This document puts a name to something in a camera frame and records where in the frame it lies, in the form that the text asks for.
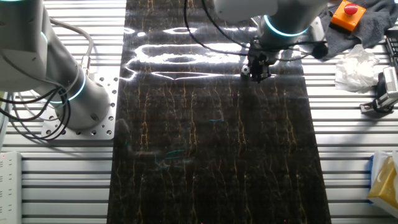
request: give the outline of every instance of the black marble surface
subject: black marble surface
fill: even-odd
[[[189,6],[200,40],[244,52]],[[300,61],[243,80],[245,58],[193,44],[182,7],[127,1],[108,223],[331,223]]]

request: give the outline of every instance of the glowing blue ring light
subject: glowing blue ring light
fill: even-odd
[[[267,16],[264,16],[264,20],[266,21],[267,26],[268,26],[272,31],[274,31],[276,34],[279,34],[279,35],[284,36],[284,37],[296,37],[296,36],[299,36],[299,35],[304,34],[304,33],[308,30],[308,28],[306,28],[304,31],[299,32],[298,34],[286,34],[286,33],[284,33],[284,32],[281,32],[281,31],[277,30],[277,29],[271,24],[271,22],[269,22],[269,19],[268,19]]]
[[[84,76],[83,84],[81,85],[79,91],[77,91],[77,93],[73,97],[68,99],[69,101],[75,99],[83,91],[83,89],[84,89],[84,87],[86,85],[86,75],[83,74],[83,76]],[[55,102],[54,101],[50,101],[50,102],[51,103],[62,103],[62,101],[55,101]]]

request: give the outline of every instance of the mounting plate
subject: mounting plate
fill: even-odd
[[[108,114],[98,123],[96,126],[85,129],[85,130],[71,130],[66,128],[64,134],[60,135],[57,140],[111,140],[114,137],[114,125],[116,121],[116,107],[118,104],[118,89],[119,89],[119,73],[100,75],[99,72],[92,73],[89,77],[94,82],[104,86],[106,92],[111,100],[111,106],[109,107]],[[46,110],[44,118],[56,118],[55,110],[48,108]],[[42,136],[48,135],[55,131],[60,125],[60,121],[44,121],[42,128]]]

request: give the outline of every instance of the white power strip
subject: white power strip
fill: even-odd
[[[21,160],[19,152],[0,154],[0,224],[22,222]]]

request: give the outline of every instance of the black cable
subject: black cable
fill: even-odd
[[[42,108],[42,110],[40,110],[40,112],[36,116],[33,116],[31,118],[18,118],[18,117],[15,117],[15,116],[9,114],[8,112],[4,111],[1,108],[0,108],[0,113],[2,113],[4,116],[7,116],[8,118],[14,119],[16,121],[33,121],[33,120],[39,118],[44,113],[44,111],[47,109],[48,105],[50,104],[50,101],[57,95],[57,92],[58,92],[59,89],[61,89],[61,87],[59,87],[57,89],[57,91],[52,93],[52,95],[49,98],[49,100],[47,100],[47,102],[44,104],[44,107]]]
[[[56,90],[57,90],[57,89],[55,88],[55,89],[51,90],[50,92],[46,93],[45,95],[43,95],[43,96],[41,96],[41,97],[38,97],[38,98],[36,98],[36,99],[34,99],[34,100],[29,100],[29,101],[12,101],[12,100],[6,100],[6,99],[3,99],[3,98],[0,98],[0,101],[5,102],[5,103],[13,103],[13,104],[17,104],[17,105],[24,105],[24,104],[29,104],[29,103],[36,103],[36,102],[38,102],[38,101],[40,101],[40,100],[43,100],[44,98],[50,96],[50,95],[51,95],[54,91],[56,91]]]
[[[67,121],[66,121],[65,125],[63,125],[62,130],[61,130],[54,138],[52,138],[52,139],[47,139],[47,138],[53,136],[55,133],[57,133],[57,132],[59,131],[59,129],[61,128],[61,125],[59,125],[59,126],[55,129],[54,132],[52,132],[52,133],[50,133],[49,135],[44,136],[44,137],[39,137],[39,136],[37,136],[36,134],[34,134],[22,121],[20,121],[22,127],[24,127],[24,129],[25,129],[29,134],[31,134],[32,136],[28,136],[27,134],[24,134],[21,130],[19,130],[19,128],[16,127],[16,125],[14,124],[14,122],[11,120],[12,126],[14,127],[14,129],[15,129],[19,134],[21,134],[22,136],[24,136],[24,137],[27,138],[27,139],[45,140],[45,141],[51,141],[51,140],[57,139],[57,138],[65,131],[65,129],[67,128],[67,126],[68,126],[68,124],[69,124],[69,121],[70,121],[70,116],[71,116],[70,102],[69,102],[69,100],[67,100],[67,96],[66,96],[66,94],[65,94],[65,90],[60,90],[60,97],[61,97],[61,100],[62,100],[62,102],[63,102],[63,104],[64,104],[64,107],[63,107],[63,114],[62,114],[62,119],[61,119],[61,124],[63,124],[63,122],[64,122],[64,120],[65,120],[66,107],[68,108],[68,118],[67,118]],[[16,116],[19,118],[19,114],[18,114],[18,112],[17,112],[17,110],[16,110],[16,107],[15,107],[15,105],[13,105],[13,106],[14,106],[14,111],[15,111],[15,113],[16,113]]]

